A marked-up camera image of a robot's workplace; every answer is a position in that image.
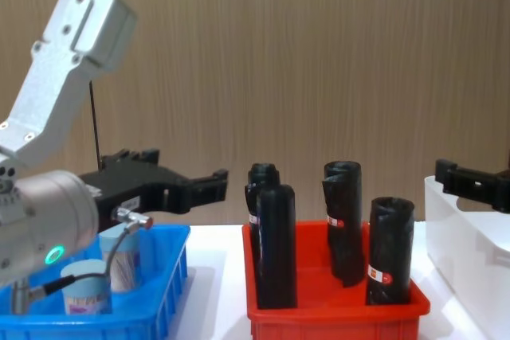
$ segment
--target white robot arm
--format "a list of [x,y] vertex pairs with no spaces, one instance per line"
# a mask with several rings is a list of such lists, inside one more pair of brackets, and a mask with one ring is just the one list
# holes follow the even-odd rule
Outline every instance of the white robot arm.
[[90,80],[119,64],[136,16],[121,0],[59,0],[8,119],[0,123],[0,287],[86,247],[96,204],[74,174],[17,180],[61,148]]

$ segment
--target red plastic bin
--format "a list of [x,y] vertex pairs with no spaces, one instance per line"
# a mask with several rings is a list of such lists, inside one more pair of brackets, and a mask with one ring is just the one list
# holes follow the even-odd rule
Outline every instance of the red plastic bin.
[[[369,225],[363,224],[368,253]],[[242,228],[248,317],[253,340],[415,340],[430,302],[411,282],[410,303],[368,306],[367,280],[343,288],[331,274],[328,227],[323,221],[296,225],[298,308],[259,310],[249,226]]]

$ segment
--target black bottle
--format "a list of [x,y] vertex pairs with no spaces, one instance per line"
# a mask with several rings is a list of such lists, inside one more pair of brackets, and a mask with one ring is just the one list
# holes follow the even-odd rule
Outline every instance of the black bottle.
[[262,188],[257,197],[257,214],[261,241],[258,306],[297,307],[296,211],[292,187]]
[[365,276],[361,166],[357,162],[330,162],[324,167],[324,177],[331,272],[344,287],[351,287]]
[[413,202],[394,197],[372,201],[368,304],[409,302],[413,234]]
[[254,163],[248,172],[245,186],[246,204],[249,211],[249,231],[252,242],[253,269],[257,270],[260,245],[258,237],[257,195],[263,186],[280,185],[280,173],[272,163]]

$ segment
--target wood grain panel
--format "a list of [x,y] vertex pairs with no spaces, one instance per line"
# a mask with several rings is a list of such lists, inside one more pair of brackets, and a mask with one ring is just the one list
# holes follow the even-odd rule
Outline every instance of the wood grain panel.
[[[30,48],[41,38],[57,0],[0,0],[0,119],[10,109],[32,63]],[[76,118],[68,141],[58,154],[43,166],[28,173],[66,169],[76,173],[96,168],[90,103]]]
[[324,216],[331,160],[362,163],[366,215],[390,194],[418,217],[436,158],[506,165],[510,0],[127,1],[134,44],[96,86],[102,151],[231,171],[225,204],[179,219],[245,221],[252,162],[277,164],[302,219]]

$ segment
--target white table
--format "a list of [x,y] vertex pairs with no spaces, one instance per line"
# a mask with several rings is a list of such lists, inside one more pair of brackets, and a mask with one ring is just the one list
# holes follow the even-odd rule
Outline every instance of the white table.
[[[251,340],[241,226],[194,226],[186,248],[189,276],[169,340]],[[427,256],[425,223],[414,227],[411,275],[431,303],[419,340],[487,340]]]

